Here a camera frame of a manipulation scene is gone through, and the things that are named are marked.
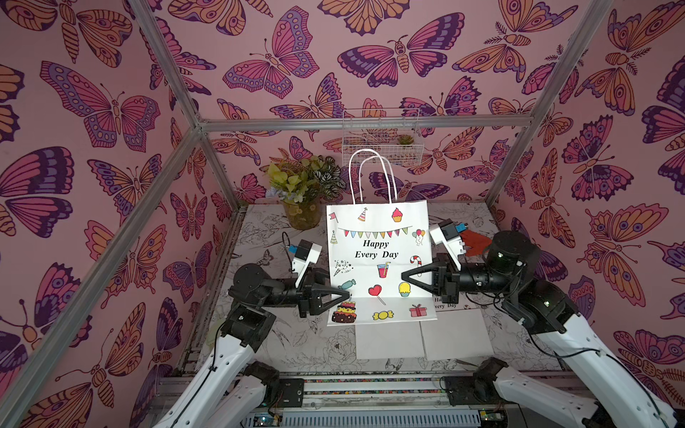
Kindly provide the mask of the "white party paper bag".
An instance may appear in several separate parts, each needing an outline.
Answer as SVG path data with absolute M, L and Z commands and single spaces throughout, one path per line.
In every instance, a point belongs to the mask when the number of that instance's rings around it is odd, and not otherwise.
M 479 305 L 469 301 L 442 303 L 437 297 L 433 300 L 437 319 L 420 322 L 429 361 L 468 360 L 494 355 Z

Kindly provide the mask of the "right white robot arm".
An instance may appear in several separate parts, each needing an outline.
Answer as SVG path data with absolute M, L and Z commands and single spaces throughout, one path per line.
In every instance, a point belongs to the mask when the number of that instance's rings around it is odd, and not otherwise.
M 478 399 L 515 403 L 564 427 L 684 425 L 683 412 L 651 392 L 610 351 L 567 294 L 535 275 L 541 251 L 528 237 L 501 231 L 482 263 L 461 264 L 456 253 L 460 235 L 443 236 L 442 228 L 434 232 L 447 253 L 404 271 L 402 280 L 444 303 L 456 303 L 463 294 L 492 295 L 543 354 L 565 362 L 592 394 L 579 397 L 488 358 L 473 374 Z

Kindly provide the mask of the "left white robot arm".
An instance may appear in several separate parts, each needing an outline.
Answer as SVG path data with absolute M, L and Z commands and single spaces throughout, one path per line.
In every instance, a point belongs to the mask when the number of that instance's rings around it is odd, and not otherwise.
M 327 271 L 307 267 L 297 278 L 272 278 L 262 266 L 245 264 L 229 289 L 235 306 L 215 333 L 212 352 L 196 376 L 156 423 L 158 427 L 238 427 L 282 393 L 279 372 L 255 361 L 276 322 L 270 308 L 291 308 L 318 316 L 349 300 L 330 285 Z

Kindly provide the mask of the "red glove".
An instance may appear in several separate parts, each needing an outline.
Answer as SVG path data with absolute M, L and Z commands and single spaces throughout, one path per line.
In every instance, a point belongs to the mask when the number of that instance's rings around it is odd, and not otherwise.
M 467 257 L 482 255 L 492 244 L 492 239 L 488 236 L 478 234 L 469 229 L 463 231 L 460 237 L 465 245 Z

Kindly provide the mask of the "potted green plant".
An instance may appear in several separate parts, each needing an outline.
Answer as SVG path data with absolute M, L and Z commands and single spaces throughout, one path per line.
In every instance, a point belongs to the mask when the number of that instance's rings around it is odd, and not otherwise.
M 296 230 L 315 228 L 322 218 L 321 203 L 335 202 L 345 187 L 342 169 L 330 156 L 272 162 L 267 176 L 290 226 Z

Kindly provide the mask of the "small succulent in basket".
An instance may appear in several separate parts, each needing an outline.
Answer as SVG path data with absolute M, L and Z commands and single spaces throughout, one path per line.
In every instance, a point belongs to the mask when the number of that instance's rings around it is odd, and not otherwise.
M 411 135 L 399 135 L 397 143 L 400 146 L 410 146 L 411 144 L 414 144 L 414 137 Z

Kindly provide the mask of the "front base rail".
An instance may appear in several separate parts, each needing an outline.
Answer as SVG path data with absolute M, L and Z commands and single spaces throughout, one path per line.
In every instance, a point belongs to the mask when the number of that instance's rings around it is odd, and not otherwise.
M 496 383 L 461 374 L 239 377 L 213 408 L 193 414 L 162 384 L 145 427 L 583 427 L 595 399 L 570 394 L 571 376 L 506 370 Z

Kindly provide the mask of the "aluminium frame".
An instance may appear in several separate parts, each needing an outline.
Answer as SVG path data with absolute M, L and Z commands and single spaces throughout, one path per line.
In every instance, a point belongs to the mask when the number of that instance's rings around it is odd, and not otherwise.
M 173 179 L 180 169 L 180 165 L 196 146 L 200 146 L 208 155 L 208 161 L 217 176 L 219 185 L 226 194 L 232 190 L 227 175 L 221 166 L 212 143 L 208 138 L 210 132 L 224 132 L 237 130 L 339 130 L 344 128 L 465 128 L 467 126 L 513 125 L 522 128 L 519 141 L 515 145 L 514 155 L 520 156 L 524 145 L 529 143 L 542 122 L 542 116 L 549 110 L 553 98 L 558 94 L 565 80 L 577 64 L 584 50 L 592 41 L 601 21 L 607 16 L 612 4 L 609 1 L 592 1 L 579 22 L 576 30 L 568 39 L 567 47 L 560 63 L 553 71 L 547 87 L 541 92 L 533 112 L 527 116 L 504 115 L 476 115 L 470 117 L 437 117 L 437 118 L 405 118 L 385 117 L 380 119 L 352 118 L 352 119 L 246 119 L 245 121 L 204 121 L 200 119 L 198 111 L 190 99 L 183 84 L 176 64 L 171 58 L 162 32 L 148 3 L 133 1 L 131 6 L 137 16 L 139 27 L 143 30 L 153 51 L 161 62 L 162 70 L 166 74 L 169 86 L 178 98 L 189 124 L 190 130 L 169 160 L 164 164 L 162 173 L 153 182 L 151 189 L 144 194 L 130 218 L 106 248 L 105 254 L 92 269 L 87 272 L 81 283 L 80 290 L 73 301 L 64 310 L 62 318 L 58 319 L 55 327 L 48 333 L 43 345 L 32 354 L 28 363 L 23 367 L 18 380 L 8 390 L 1 401 L 1 425 L 3 427 L 17 427 L 34 403 L 37 395 L 43 389 L 48 376 L 55 370 L 62 355 L 66 353 L 71 340 L 87 315 L 90 314 L 97 300 L 105 290 L 108 281 L 123 259 L 125 253 L 134 244 L 144 226 L 152 217 L 154 210 L 169 190 Z

